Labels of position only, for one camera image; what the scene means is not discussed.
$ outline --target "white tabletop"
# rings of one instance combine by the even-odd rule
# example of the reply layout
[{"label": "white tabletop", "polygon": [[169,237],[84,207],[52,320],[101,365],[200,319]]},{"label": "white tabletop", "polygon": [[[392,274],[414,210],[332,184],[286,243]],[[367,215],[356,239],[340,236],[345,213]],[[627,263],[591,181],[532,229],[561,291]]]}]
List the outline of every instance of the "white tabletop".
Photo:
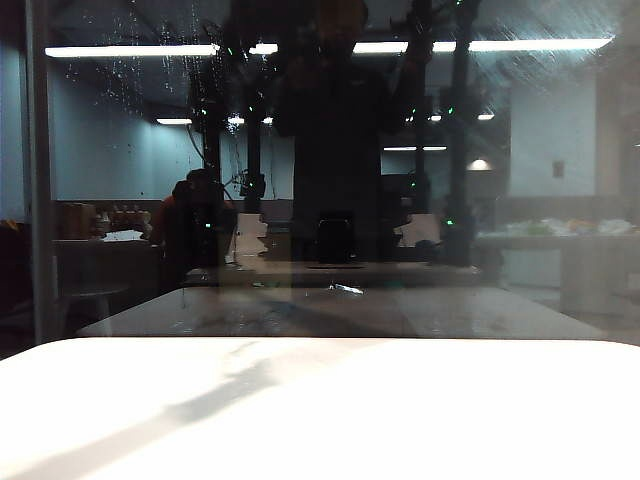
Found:
[{"label": "white tabletop", "polygon": [[640,351],[84,339],[0,362],[0,477],[638,478]]}]

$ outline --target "white table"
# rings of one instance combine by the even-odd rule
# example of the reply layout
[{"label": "white table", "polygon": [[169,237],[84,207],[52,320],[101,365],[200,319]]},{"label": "white table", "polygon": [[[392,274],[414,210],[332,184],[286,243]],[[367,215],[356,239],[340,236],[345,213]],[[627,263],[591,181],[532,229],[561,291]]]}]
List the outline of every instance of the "white table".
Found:
[{"label": "white table", "polygon": [[0,362],[0,477],[637,479],[640,351],[83,339]]},{"label": "white table", "polygon": [[[563,312],[625,314],[628,302],[618,294],[637,288],[630,281],[634,276],[640,277],[638,234],[520,237],[491,234],[477,238],[474,248],[484,250],[485,254],[500,250],[560,251]],[[489,276],[499,277],[495,272],[493,275],[489,272]]]},{"label": "white table", "polygon": [[187,288],[81,336],[602,339],[603,332],[496,288]]}]

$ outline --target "dark silhouette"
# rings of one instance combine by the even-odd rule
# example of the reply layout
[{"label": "dark silhouette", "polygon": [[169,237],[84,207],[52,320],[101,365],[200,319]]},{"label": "dark silhouette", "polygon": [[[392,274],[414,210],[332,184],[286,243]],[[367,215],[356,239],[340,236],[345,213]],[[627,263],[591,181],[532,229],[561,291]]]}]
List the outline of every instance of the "dark silhouette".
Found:
[{"label": "dark silhouette", "polygon": [[409,47],[392,94],[384,78],[352,61],[367,16],[362,0],[319,0],[318,45],[290,61],[282,82],[274,125],[295,137],[292,235],[298,259],[316,258],[322,220],[349,218],[360,260],[378,258],[380,235],[392,234],[380,225],[379,134],[403,127],[420,92],[415,60],[429,49]]},{"label": "dark silhouette", "polygon": [[163,292],[178,288],[194,268],[224,262],[237,212],[233,203],[222,201],[222,190],[212,172],[194,170],[162,202],[150,241],[164,246]]}]

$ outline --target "glass window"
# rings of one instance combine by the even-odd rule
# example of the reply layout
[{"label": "glass window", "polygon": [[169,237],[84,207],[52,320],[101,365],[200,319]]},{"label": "glass window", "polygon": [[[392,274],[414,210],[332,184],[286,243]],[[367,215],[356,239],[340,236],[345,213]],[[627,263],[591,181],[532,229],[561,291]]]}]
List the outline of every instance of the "glass window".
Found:
[{"label": "glass window", "polygon": [[429,3],[50,0],[52,339],[637,343],[640,8]]}]

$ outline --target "fluorescent ceiling light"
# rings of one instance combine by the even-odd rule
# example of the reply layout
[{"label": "fluorescent ceiling light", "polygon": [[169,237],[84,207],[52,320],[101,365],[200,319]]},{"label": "fluorescent ceiling light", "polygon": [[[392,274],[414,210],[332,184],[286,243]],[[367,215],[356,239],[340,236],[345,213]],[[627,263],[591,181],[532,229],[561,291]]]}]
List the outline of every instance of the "fluorescent ceiling light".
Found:
[{"label": "fluorescent ceiling light", "polygon": [[[385,152],[415,152],[417,147],[386,147]],[[447,147],[424,147],[425,152],[444,152]]]},{"label": "fluorescent ceiling light", "polygon": [[356,55],[404,53],[408,46],[407,42],[360,42],[356,44],[353,53]]},{"label": "fluorescent ceiling light", "polygon": [[467,170],[469,170],[470,172],[490,172],[491,170],[493,170],[493,167],[486,160],[479,158],[471,165],[469,165]]},{"label": "fluorescent ceiling light", "polygon": [[[567,38],[538,40],[479,40],[471,42],[472,52],[536,52],[562,50],[597,50],[604,47],[612,38]],[[404,53],[407,42],[361,42],[356,44],[356,55]],[[456,50],[456,42],[435,42],[434,53],[452,53]]]},{"label": "fluorescent ceiling light", "polygon": [[45,53],[53,58],[98,57],[210,57],[220,50],[218,45],[130,45],[107,47],[51,47]]},{"label": "fluorescent ceiling light", "polygon": [[[540,40],[481,40],[471,43],[472,52],[534,52],[597,50],[612,38],[540,39]],[[400,54],[408,47],[407,42],[360,42],[356,45],[356,55]],[[456,49],[456,42],[435,42],[435,53],[450,53]],[[53,58],[116,58],[116,57],[210,57],[216,55],[218,45],[111,45],[106,47],[50,47],[45,53]],[[256,55],[271,55],[278,51],[275,43],[260,43],[250,50]]]},{"label": "fluorescent ceiling light", "polygon": [[[494,118],[496,118],[496,116],[493,113],[483,113],[482,115],[478,115],[478,120],[482,122],[488,122],[489,120],[493,120]],[[429,117],[429,120],[436,123],[441,122],[442,115],[431,115]]]},{"label": "fluorescent ceiling light", "polygon": [[604,47],[613,38],[563,38],[544,40],[482,40],[472,42],[472,52],[542,52],[597,50]]},{"label": "fluorescent ceiling light", "polygon": [[193,122],[188,118],[159,118],[161,125],[191,125]]},{"label": "fluorescent ceiling light", "polygon": [[276,43],[259,43],[254,48],[249,49],[252,55],[271,55],[278,52],[278,44]]}]

